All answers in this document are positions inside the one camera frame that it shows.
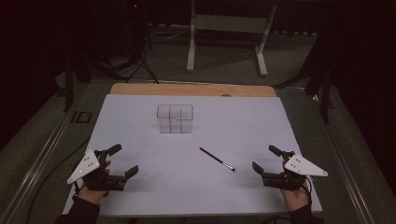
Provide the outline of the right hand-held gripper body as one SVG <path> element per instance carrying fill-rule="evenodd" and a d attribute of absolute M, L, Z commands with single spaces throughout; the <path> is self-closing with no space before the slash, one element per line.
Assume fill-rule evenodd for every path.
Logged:
<path fill-rule="evenodd" d="M 265 187 L 285 190 L 299 189 L 309 175 L 327 176 L 328 173 L 313 162 L 293 151 L 282 151 L 283 169 L 280 174 L 270 174 L 264 171 L 262 181 Z"/>

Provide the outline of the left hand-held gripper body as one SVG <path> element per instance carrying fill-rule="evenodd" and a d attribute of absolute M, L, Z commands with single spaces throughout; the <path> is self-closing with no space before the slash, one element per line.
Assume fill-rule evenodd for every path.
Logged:
<path fill-rule="evenodd" d="M 126 184 L 126 177 L 110 175 L 106 171 L 106 157 L 114 154 L 113 149 L 101 151 L 89 149 L 67 178 L 66 183 L 76 184 L 81 179 L 89 190 L 122 191 Z"/>

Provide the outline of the black pen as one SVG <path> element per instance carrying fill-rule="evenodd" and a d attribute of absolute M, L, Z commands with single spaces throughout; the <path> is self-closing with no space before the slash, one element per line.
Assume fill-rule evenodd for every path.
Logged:
<path fill-rule="evenodd" d="M 206 155 L 208 155 L 209 157 L 211 157 L 212 159 L 214 159 L 215 161 L 219 162 L 220 164 L 224 165 L 225 167 L 227 167 L 228 169 L 230 169 L 231 171 L 235 172 L 235 168 L 232 167 L 231 165 L 229 165 L 228 163 L 226 163 L 225 161 L 222 161 L 220 158 L 216 157 L 215 155 L 213 155 L 212 153 L 210 153 L 209 151 L 205 150 L 202 147 L 199 147 L 199 149 L 201 151 L 203 151 Z"/>

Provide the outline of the clear acrylic organizer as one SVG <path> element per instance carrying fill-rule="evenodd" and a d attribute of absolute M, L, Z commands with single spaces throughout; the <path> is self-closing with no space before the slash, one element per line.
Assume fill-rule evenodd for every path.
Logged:
<path fill-rule="evenodd" d="M 158 105 L 160 133 L 192 133 L 192 105 Z"/>

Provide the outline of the person's left hand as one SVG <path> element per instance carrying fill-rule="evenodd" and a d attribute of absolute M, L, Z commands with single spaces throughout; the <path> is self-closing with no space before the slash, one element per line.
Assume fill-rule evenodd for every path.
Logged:
<path fill-rule="evenodd" d="M 102 198 L 107 194 L 107 190 L 90 190 L 85 183 L 82 183 L 78 192 L 78 197 L 89 203 L 99 204 Z"/>

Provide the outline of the person's right hand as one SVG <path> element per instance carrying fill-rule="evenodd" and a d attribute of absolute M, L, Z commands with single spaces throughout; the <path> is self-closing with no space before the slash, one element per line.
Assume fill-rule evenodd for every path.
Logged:
<path fill-rule="evenodd" d="M 303 184 L 296 190 L 281 190 L 286 208 L 289 212 L 296 211 L 310 203 L 310 194 L 305 189 L 306 184 Z"/>

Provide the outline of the white table sheet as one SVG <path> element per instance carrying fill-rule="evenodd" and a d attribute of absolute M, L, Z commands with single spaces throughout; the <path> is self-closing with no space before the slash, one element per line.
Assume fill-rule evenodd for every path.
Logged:
<path fill-rule="evenodd" d="M 192 133 L 160 133 L 158 105 L 192 105 Z M 269 146 L 300 150 L 277 97 L 198 97 L 109 94 L 89 142 L 120 144 L 113 174 L 138 166 L 122 191 L 101 202 L 103 217 L 258 215 L 285 211 L 278 189 L 265 187 L 255 161 L 280 173 Z M 199 147 L 235 168 L 231 171 Z"/>

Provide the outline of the black stand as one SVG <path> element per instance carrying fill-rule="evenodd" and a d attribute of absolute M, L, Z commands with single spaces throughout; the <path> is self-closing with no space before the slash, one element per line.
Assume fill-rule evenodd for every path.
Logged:
<path fill-rule="evenodd" d="M 305 87 L 305 91 L 308 95 L 314 95 L 318 91 L 321 91 L 319 113 L 325 123 L 329 123 L 328 111 L 332 78 L 332 44 L 333 41 L 330 37 L 319 35 L 304 63 L 306 72 L 311 77 Z"/>

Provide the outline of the black tripod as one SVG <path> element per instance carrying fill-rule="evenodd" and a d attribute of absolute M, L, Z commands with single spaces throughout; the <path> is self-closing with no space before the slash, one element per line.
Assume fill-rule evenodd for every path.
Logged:
<path fill-rule="evenodd" d="M 156 74 L 152 71 L 151 67 L 147 62 L 147 50 L 152 49 L 151 35 L 149 31 L 149 19 L 147 13 L 148 0 L 131 0 L 131 10 L 129 16 L 134 19 L 134 23 L 131 24 L 132 33 L 135 36 L 135 51 L 134 56 L 138 58 L 139 64 L 134 68 L 134 71 L 127 77 L 126 83 L 129 83 L 134 75 L 144 67 L 154 84 L 158 84 Z"/>

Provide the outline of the white metal stand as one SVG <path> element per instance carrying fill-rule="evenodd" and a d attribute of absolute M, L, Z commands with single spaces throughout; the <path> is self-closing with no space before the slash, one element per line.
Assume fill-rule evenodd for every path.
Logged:
<path fill-rule="evenodd" d="M 255 47 L 255 55 L 260 75 L 268 75 L 263 50 L 272 27 L 273 19 L 276 14 L 277 5 L 271 5 L 269 12 L 264 18 L 235 17 L 222 15 L 209 15 L 196 13 L 196 0 L 191 0 L 191 20 L 190 20 L 190 45 L 188 51 L 186 70 L 192 72 L 195 62 L 195 31 L 221 31 L 261 34 L 262 39 Z"/>

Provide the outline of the metal floor rail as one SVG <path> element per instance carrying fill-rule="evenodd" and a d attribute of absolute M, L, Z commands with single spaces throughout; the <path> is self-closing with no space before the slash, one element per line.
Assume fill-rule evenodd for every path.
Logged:
<path fill-rule="evenodd" d="M 361 224 L 374 224 L 374 220 L 372 217 L 371 212 L 369 211 L 366 202 L 364 201 L 361 190 L 357 185 L 357 182 L 351 173 L 347 161 L 342 154 L 342 149 L 340 148 L 336 136 L 334 135 L 334 131 L 332 130 L 329 124 L 326 124 L 322 116 L 319 113 L 320 110 L 320 101 L 316 95 L 309 96 L 308 99 L 310 100 L 311 105 L 313 106 L 314 110 L 316 111 L 316 116 L 319 118 L 320 123 L 322 124 L 326 138 L 330 141 L 329 146 L 331 148 L 331 152 L 334 156 L 334 162 L 337 166 L 338 174 L 343 179 L 343 182 L 346 186 L 346 191 L 349 195 L 349 199 L 352 202 L 357 216 L 360 220 Z"/>
<path fill-rule="evenodd" d="M 94 86 L 77 88 L 75 102 L 53 96 L 0 151 L 0 224 L 48 224 L 64 210 L 65 183 L 90 126 L 71 123 L 73 114 L 90 109 Z"/>

